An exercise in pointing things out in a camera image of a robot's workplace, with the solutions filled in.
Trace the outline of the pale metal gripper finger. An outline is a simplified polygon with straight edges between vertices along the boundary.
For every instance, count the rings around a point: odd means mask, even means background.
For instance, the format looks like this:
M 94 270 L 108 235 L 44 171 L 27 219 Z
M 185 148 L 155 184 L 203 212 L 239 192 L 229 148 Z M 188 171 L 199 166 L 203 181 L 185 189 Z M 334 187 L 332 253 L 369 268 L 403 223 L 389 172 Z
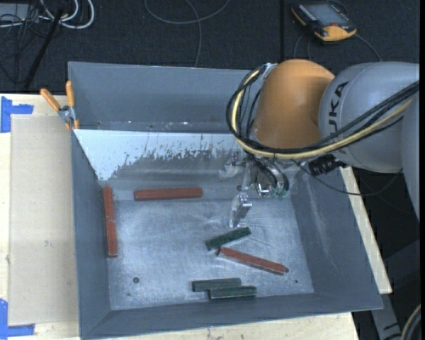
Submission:
M 242 197 L 240 194 L 237 194 L 231 202 L 230 216 L 229 216 L 229 224 L 230 225 L 239 225 L 242 220 L 241 207 Z
M 235 227 L 240 226 L 241 221 L 247 216 L 251 208 L 252 204 L 248 202 L 242 202 L 237 206 L 235 210 Z

